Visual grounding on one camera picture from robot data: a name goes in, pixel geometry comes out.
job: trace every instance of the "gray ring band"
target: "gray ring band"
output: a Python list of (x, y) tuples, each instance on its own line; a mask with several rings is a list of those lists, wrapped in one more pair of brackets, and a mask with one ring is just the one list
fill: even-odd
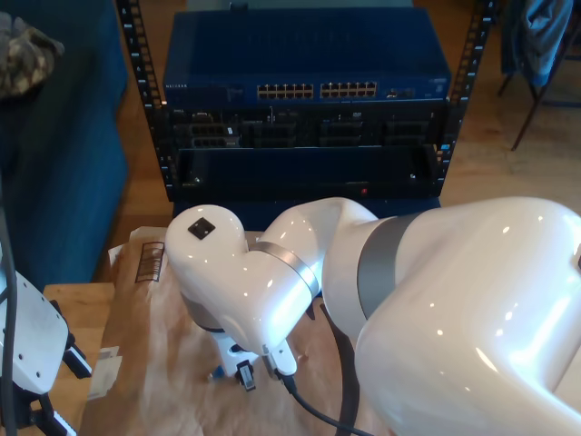
[(284, 247), (276, 243), (267, 243), (265, 241), (258, 241), (249, 249), (251, 252), (263, 252), (276, 257), (290, 266), (307, 284), (310, 289), (312, 298), (315, 298), (319, 293), (319, 281), (315, 277), (315, 273), (309, 266), (303, 262), (297, 255), (290, 252)]

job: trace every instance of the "barcode label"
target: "barcode label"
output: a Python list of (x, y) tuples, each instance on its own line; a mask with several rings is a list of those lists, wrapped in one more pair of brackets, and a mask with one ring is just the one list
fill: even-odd
[(135, 282), (159, 282), (162, 271), (164, 243), (144, 243)]

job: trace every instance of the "chair leg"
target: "chair leg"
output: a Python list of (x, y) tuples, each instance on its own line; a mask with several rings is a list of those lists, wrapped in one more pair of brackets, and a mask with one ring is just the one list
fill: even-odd
[(508, 84), (510, 83), (510, 81), (512, 80), (513, 74), (507, 74), (507, 77), (505, 77), (504, 82), (502, 83), (502, 85), (500, 86), (500, 89), (498, 90), (497, 95), (499, 97), (502, 96), (502, 94), (505, 92), (505, 89), (507, 89)]
[(530, 122), (533, 121), (533, 117), (535, 116), (535, 113), (537, 112), (538, 106), (540, 105), (541, 100), (543, 99), (543, 96), (545, 95), (545, 92), (547, 91), (547, 88), (548, 88), (548, 84), (541, 88), (541, 92), (539, 93), (539, 95), (535, 99), (535, 102), (533, 103), (533, 107), (531, 107), (530, 111), (528, 111), (527, 119), (525, 120), (525, 123), (523, 124), (523, 126), (520, 128), (520, 132), (518, 132), (517, 140), (513, 144), (512, 148), (510, 149), (511, 151), (514, 152), (518, 148), (518, 146), (520, 145), (520, 142), (522, 141), (523, 136), (525, 136), (525, 133), (527, 132), (527, 129), (528, 129), (528, 126), (530, 125)]
[[(568, 39), (566, 37), (566, 34), (563, 35), (563, 45), (561, 46), (561, 49), (559, 51), (559, 53), (556, 55), (555, 58), (555, 62), (553, 63), (553, 68), (551, 69), (551, 73), (548, 77), (548, 81), (547, 84), (545, 84), (545, 86), (543, 86), (541, 88), (540, 93), (538, 93), (537, 98), (535, 99), (535, 102), (533, 103), (533, 107), (530, 108), (530, 111), (528, 112), (527, 115), (527, 119), (525, 120), (525, 123), (523, 124), (522, 128), (520, 129), (520, 132), (518, 133), (517, 136), (517, 140), (515, 141), (515, 143), (512, 146), (512, 151), (514, 152), (518, 146), (520, 145), (520, 141), (523, 139), (523, 136), (525, 136), (525, 132), (527, 131), (528, 126), (530, 125), (530, 122), (533, 121), (533, 117), (535, 116), (535, 113), (537, 112), (538, 107), (540, 106), (541, 102), (543, 101), (543, 98), (545, 97), (545, 93), (547, 92), (548, 87), (551, 85), (551, 82), (553, 81), (553, 78), (555, 77), (555, 73), (558, 70), (559, 66), (561, 65), (561, 61), (563, 61), (563, 59), (565, 58), (566, 54), (569, 51), (569, 48), (571, 47), (571, 44), (573, 43), (573, 41), (575, 40), (577, 33), (579, 32), (579, 25), (581, 25), (581, 19), (578, 16), (571, 16), (572, 20), (575, 20), (572, 24), (572, 28), (571, 28), (571, 34), (568, 36)], [(534, 87), (531, 86), (531, 93), (533, 93)]]

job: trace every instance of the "black cable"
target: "black cable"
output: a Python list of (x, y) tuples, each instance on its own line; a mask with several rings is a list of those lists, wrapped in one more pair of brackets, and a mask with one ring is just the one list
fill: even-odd
[(4, 335), (4, 349), (2, 354), (2, 416), (6, 428), (6, 436), (16, 436), (15, 402), (12, 387), (12, 369), (15, 353), (15, 330), (16, 330), (16, 269), (15, 260), (12, 255), (10, 236), (6, 225), (6, 215), (2, 188), (0, 187), (0, 245), (2, 246), (2, 266), (6, 277), (5, 294), (6, 301), (6, 324)]
[(335, 421), (332, 418), (328, 417), (327, 415), (324, 415), (320, 411), (317, 411), (299, 395), (299, 393), (297, 392), (297, 385), (294, 382), (294, 378), (291, 375), (282, 375), (278, 372), (277, 375), (282, 380), (282, 383), (284, 384), (284, 387), (287, 388), (289, 394), (292, 395), (292, 397), (297, 401), (298, 404), (302, 406), (302, 408), (305, 411), (307, 411), (314, 417), (319, 418), (321, 421), (327, 422), (329, 425), (332, 425), (333, 427), (337, 427), (340, 430), (348, 431), (349, 433), (352, 434), (357, 434), (358, 436), (372, 436), (371, 434), (363, 430), (354, 429), (349, 425), (345, 425), (342, 424), (341, 422)]

